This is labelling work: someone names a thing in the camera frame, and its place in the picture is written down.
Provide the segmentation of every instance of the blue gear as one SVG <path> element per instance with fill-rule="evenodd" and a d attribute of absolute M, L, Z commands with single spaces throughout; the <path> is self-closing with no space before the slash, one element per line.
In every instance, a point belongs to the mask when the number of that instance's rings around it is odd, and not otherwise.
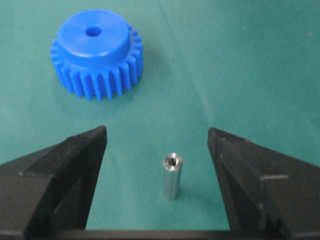
<path fill-rule="evenodd" d="M 107 10 L 69 17 L 52 40 L 50 56 L 67 91 L 88 100 L 122 95 L 138 83 L 144 68 L 138 31 Z"/>

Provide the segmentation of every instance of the black plastic jaw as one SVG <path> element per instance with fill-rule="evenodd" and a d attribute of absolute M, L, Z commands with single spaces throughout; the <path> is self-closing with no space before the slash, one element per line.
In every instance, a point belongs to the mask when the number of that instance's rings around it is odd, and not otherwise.
<path fill-rule="evenodd" d="M 0 166 L 0 239 L 83 229 L 107 145 L 104 126 Z"/>
<path fill-rule="evenodd" d="M 208 147 L 231 230 L 320 239 L 320 168 L 215 128 Z"/>

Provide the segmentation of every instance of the green fabric surface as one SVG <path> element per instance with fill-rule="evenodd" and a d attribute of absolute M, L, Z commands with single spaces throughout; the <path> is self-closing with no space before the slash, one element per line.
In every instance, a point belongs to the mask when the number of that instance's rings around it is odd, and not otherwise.
<path fill-rule="evenodd" d="M 70 15 L 109 9 L 140 32 L 140 83 L 87 101 L 60 85 L 51 39 Z M 107 126 L 88 229 L 228 229 L 209 127 L 319 165 L 320 1 L 2 0 L 0 163 Z M 162 197 L 162 160 L 184 159 Z"/>

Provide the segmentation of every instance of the gear tooth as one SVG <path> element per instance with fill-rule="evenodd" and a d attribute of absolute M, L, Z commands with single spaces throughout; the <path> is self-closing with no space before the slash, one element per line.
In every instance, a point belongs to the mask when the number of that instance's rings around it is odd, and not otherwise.
<path fill-rule="evenodd" d="M 56 53 L 52 53 L 52 54 L 50 54 L 50 58 L 51 58 L 52 62 L 55 63 L 59 60 L 59 55 Z"/>
<path fill-rule="evenodd" d="M 112 80 L 114 82 L 114 90 L 117 95 L 121 96 L 123 94 L 122 82 L 119 68 L 115 68 L 111 71 Z"/>
<path fill-rule="evenodd" d="M 75 70 L 71 70 L 70 78 L 73 85 L 73 89 L 75 91 L 75 95 L 81 98 L 84 95 L 84 88 L 81 83 L 80 73 Z"/>
<path fill-rule="evenodd" d="M 130 82 L 130 68 L 127 62 L 124 62 L 120 66 L 122 85 L 124 88 L 129 91 L 131 90 L 131 82 Z"/>
<path fill-rule="evenodd" d="M 131 32 L 132 32 L 132 36 L 138 35 L 138 30 L 136 29 L 132 29 Z"/>
<path fill-rule="evenodd" d="M 135 43 L 141 43 L 141 42 L 142 42 L 142 38 L 141 38 L 139 35 L 137 35 L 137 36 L 135 36 L 135 38 L 134 38 L 134 42 L 135 42 Z"/>
<path fill-rule="evenodd" d="M 52 42 L 52 44 L 53 44 L 54 46 L 58 46 L 58 45 L 59 45 L 59 42 L 58 42 L 58 39 L 57 39 L 57 38 L 53 38 L 53 39 L 51 40 L 51 42 Z"/>
<path fill-rule="evenodd" d="M 50 47 L 50 53 L 51 54 L 56 54 L 58 52 L 58 48 L 57 47 L 55 47 L 55 46 L 51 46 Z"/>
<path fill-rule="evenodd" d="M 58 79 L 60 80 L 60 83 L 66 87 L 66 84 L 65 84 L 65 80 L 64 80 L 64 77 L 62 75 L 62 72 L 61 72 L 61 68 L 63 67 L 63 63 L 59 60 L 56 60 L 56 61 L 53 61 L 53 66 L 55 68 L 55 72 L 56 74 L 58 75 Z"/>
<path fill-rule="evenodd" d="M 62 73 L 62 76 L 64 79 L 66 89 L 70 94 L 72 94 L 75 92 L 75 90 L 74 90 L 74 86 L 71 82 L 70 71 L 71 71 L 71 69 L 68 65 L 64 65 L 61 69 L 61 73 Z"/>
<path fill-rule="evenodd" d="M 138 83 L 138 74 L 137 74 L 137 60 L 133 56 L 127 58 L 127 63 L 130 68 L 130 78 L 133 84 Z"/>
<path fill-rule="evenodd" d="M 110 78 L 109 72 L 103 74 L 102 78 L 103 78 L 103 83 L 104 83 L 104 88 L 105 88 L 105 94 L 108 97 L 108 99 L 112 99 L 113 98 L 113 91 L 112 91 L 111 78 Z"/>
<path fill-rule="evenodd" d="M 93 88 L 94 88 L 96 99 L 98 101 L 101 101 L 104 96 L 103 78 L 100 74 L 97 74 L 97 73 L 92 73 L 91 77 L 92 77 Z"/>
<path fill-rule="evenodd" d="M 141 64 L 141 75 L 142 75 L 142 70 L 144 69 L 144 46 L 142 45 L 142 43 L 136 43 L 134 45 L 134 48 L 141 52 L 140 64 Z"/>
<path fill-rule="evenodd" d="M 92 99 L 92 97 L 95 94 L 95 91 L 94 91 L 94 85 L 93 85 L 91 75 L 89 73 L 82 72 L 80 74 L 80 79 L 81 79 L 85 98 L 88 100 Z"/>
<path fill-rule="evenodd" d="M 132 56 L 136 59 L 136 70 L 138 73 L 138 77 L 142 77 L 142 51 L 134 49 L 132 51 Z"/>

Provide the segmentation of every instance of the teal background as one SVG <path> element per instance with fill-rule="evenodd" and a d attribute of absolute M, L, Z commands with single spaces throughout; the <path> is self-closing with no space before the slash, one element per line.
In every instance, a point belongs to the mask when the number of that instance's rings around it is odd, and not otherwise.
<path fill-rule="evenodd" d="M 71 14 L 109 9 L 137 28 L 145 68 L 113 100 L 67 94 L 49 58 Z M 228 229 L 209 127 L 320 165 L 320 1 L 0 2 L 0 162 L 106 125 L 88 229 Z M 184 158 L 162 197 L 162 159 Z"/>

